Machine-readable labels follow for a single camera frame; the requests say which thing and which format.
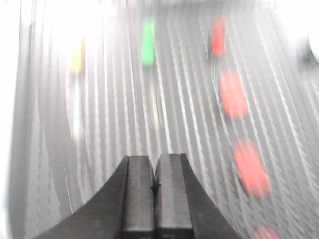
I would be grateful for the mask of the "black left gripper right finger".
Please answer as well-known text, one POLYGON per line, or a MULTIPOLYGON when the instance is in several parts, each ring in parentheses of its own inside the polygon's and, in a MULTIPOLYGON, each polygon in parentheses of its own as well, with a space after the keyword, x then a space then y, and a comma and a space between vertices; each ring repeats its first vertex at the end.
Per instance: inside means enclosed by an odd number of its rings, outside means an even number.
POLYGON ((157 239, 239 239, 208 197, 186 154, 162 154, 155 174, 157 239))

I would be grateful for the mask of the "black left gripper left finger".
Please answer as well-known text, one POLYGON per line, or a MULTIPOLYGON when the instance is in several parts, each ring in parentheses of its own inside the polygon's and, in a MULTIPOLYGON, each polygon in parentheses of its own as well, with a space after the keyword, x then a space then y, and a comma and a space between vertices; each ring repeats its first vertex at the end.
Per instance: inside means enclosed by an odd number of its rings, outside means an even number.
POLYGON ((147 156, 125 156, 103 187, 39 239, 153 239, 153 168, 147 156))

